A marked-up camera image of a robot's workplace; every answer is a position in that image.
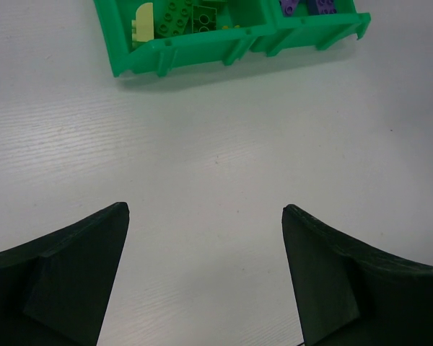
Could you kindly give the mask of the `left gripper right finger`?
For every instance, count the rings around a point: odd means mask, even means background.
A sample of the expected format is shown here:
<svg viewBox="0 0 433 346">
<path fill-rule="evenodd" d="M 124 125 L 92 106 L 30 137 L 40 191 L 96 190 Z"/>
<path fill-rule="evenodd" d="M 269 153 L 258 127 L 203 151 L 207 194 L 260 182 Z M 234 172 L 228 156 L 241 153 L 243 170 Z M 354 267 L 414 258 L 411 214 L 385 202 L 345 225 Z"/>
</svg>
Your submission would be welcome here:
<svg viewBox="0 0 433 346">
<path fill-rule="evenodd" d="M 282 231 L 306 345 L 433 345 L 433 266 L 288 205 Z"/>
</svg>

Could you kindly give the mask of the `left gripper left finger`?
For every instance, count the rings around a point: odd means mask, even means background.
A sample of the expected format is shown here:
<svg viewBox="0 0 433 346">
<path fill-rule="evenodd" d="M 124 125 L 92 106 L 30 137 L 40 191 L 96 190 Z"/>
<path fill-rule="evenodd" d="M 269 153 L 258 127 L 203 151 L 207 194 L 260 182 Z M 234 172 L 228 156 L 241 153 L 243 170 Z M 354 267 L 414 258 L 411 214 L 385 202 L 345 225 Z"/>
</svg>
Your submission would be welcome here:
<svg viewBox="0 0 433 346">
<path fill-rule="evenodd" d="M 0 345 L 96 345 L 128 225 L 117 202 L 0 252 Z"/>
</svg>

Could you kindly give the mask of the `light green lego brick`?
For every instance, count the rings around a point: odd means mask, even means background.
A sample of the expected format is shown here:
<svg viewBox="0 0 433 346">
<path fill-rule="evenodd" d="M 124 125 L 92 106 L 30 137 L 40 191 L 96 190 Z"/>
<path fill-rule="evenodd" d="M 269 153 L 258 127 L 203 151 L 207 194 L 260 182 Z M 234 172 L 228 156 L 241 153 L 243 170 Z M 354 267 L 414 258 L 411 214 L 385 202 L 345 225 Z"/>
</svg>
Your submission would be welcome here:
<svg viewBox="0 0 433 346">
<path fill-rule="evenodd" d="M 132 48 L 154 39 L 154 5 L 146 2 L 138 7 L 135 18 L 131 20 Z"/>
</svg>

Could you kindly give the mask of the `purple half-round lego brick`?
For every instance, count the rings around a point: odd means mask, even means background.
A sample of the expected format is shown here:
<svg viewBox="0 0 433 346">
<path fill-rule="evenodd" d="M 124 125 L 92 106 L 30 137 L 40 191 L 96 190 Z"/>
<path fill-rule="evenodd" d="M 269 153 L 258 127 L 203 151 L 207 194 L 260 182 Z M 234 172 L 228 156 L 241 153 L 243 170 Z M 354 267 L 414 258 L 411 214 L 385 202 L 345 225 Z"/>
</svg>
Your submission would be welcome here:
<svg viewBox="0 0 433 346">
<path fill-rule="evenodd" d="M 315 0 L 316 14 L 336 14 L 334 0 Z"/>
</svg>

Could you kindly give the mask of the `purple flower lego brick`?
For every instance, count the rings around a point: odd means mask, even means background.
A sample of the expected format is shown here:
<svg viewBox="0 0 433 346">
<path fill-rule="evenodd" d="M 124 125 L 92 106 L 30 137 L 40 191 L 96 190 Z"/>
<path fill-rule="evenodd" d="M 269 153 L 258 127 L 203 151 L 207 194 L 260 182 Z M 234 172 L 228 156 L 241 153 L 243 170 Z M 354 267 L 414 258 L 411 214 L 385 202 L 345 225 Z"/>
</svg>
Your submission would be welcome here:
<svg viewBox="0 0 433 346">
<path fill-rule="evenodd" d="M 300 0 L 279 0 L 281 12 L 284 17 L 292 17 Z"/>
</svg>

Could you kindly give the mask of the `green lego plate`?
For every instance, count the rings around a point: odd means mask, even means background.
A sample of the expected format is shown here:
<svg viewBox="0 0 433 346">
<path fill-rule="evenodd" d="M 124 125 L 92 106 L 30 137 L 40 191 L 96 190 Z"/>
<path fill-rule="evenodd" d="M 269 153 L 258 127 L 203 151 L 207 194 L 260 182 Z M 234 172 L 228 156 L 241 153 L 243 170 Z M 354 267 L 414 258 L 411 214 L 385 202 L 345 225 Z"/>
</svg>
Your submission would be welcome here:
<svg viewBox="0 0 433 346">
<path fill-rule="evenodd" d="M 156 33 L 160 37 L 175 37 L 183 35 L 192 14 L 191 0 L 169 0 L 164 14 L 156 26 Z"/>
</svg>

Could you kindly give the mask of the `green square lego brick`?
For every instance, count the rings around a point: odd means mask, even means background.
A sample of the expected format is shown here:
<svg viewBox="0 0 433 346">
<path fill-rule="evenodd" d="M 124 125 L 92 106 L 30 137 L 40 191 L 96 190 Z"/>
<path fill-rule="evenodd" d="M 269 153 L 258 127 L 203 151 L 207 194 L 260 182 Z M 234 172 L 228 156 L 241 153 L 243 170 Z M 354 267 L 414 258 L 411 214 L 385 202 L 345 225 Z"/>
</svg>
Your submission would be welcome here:
<svg viewBox="0 0 433 346">
<path fill-rule="evenodd" d="M 215 7 L 193 5 L 191 20 L 192 33 L 209 32 L 217 29 L 217 9 Z"/>
</svg>

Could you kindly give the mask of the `purple curved lego brick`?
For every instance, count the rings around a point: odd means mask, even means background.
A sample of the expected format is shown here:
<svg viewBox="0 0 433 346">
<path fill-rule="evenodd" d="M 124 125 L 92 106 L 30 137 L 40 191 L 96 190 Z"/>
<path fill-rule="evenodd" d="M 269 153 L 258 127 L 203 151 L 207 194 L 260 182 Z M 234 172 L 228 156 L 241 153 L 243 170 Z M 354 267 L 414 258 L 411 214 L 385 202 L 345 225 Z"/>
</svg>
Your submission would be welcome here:
<svg viewBox="0 0 433 346">
<path fill-rule="evenodd" d="M 319 15 L 320 6 L 317 0 L 306 0 L 307 12 L 309 15 Z"/>
</svg>

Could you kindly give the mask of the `lime square lego brick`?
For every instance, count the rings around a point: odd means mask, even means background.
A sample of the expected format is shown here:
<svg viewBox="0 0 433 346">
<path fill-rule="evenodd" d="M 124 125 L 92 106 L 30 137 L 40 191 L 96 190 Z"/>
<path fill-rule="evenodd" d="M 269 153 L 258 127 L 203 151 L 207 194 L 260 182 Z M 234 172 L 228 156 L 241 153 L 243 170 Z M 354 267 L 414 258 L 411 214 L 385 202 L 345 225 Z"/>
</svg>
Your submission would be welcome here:
<svg viewBox="0 0 433 346">
<path fill-rule="evenodd" d="M 238 29 L 238 28 L 241 28 L 241 26 L 240 25 L 233 25 L 233 26 L 231 26 L 231 25 L 224 25 L 224 26 L 222 26 L 222 30 Z"/>
</svg>

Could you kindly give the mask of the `dark green lego piece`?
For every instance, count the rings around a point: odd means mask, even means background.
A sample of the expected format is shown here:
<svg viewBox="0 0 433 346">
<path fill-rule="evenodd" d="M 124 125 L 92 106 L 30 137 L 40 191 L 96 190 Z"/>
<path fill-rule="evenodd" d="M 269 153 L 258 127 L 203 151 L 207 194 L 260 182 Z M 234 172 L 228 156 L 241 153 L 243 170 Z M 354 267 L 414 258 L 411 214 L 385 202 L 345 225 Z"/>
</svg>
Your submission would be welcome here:
<svg viewBox="0 0 433 346">
<path fill-rule="evenodd" d="M 203 6 L 220 8 L 227 3 L 227 0 L 201 0 L 201 3 Z"/>
</svg>

